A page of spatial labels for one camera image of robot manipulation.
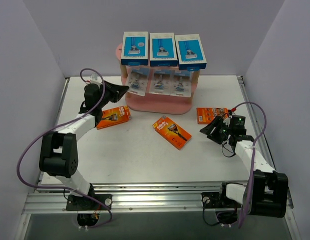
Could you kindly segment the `white Gillette pack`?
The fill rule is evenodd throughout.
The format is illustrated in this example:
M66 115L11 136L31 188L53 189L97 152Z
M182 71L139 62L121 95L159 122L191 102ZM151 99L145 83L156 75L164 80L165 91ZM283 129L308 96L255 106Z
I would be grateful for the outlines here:
M133 67L128 74L126 85L129 87L128 92L134 95L144 97L149 78L149 68Z
M154 95L170 95L171 79L174 71L156 69L150 80L149 93Z

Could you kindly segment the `blue Harry's box front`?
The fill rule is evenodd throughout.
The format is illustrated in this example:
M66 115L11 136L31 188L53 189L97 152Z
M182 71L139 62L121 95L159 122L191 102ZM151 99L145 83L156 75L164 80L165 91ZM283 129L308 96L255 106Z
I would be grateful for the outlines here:
M176 67L178 58L173 32L150 33L150 66Z

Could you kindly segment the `clear blister razor pack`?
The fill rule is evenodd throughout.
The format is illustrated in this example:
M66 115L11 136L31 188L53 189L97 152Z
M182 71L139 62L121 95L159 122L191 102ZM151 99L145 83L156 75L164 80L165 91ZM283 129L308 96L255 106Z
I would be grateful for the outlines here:
M177 70L170 84L170 95L175 97L191 97L191 74L186 70Z

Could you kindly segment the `blue Harry's razor box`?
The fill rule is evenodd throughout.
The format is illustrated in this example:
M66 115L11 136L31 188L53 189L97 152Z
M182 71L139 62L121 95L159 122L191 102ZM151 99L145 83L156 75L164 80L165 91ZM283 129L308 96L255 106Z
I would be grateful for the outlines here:
M178 67L181 71L204 70L207 60L199 34L175 35Z

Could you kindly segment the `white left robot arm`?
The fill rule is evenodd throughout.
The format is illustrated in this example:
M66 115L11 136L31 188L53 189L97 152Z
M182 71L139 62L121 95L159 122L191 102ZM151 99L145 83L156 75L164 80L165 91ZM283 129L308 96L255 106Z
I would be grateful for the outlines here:
M91 183L78 170L78 140L94 129L102 119L102 108L118 102L129 87L109 82L89 83L84 87L84 101L76 119L42 137L39 168L58 179L70 192L68 211L92 211L104 208Z

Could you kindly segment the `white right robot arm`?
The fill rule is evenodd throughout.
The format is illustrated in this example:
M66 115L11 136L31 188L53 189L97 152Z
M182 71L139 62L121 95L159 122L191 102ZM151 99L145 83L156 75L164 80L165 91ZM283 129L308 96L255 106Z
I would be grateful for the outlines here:
M216 116L200 132L219 145L228 144L249 172L247 185L224 182L217 193L218 203L226 207L236 202L249 215L284 217L288 178L271 167L256 149L256 139L246 133L245 117Z

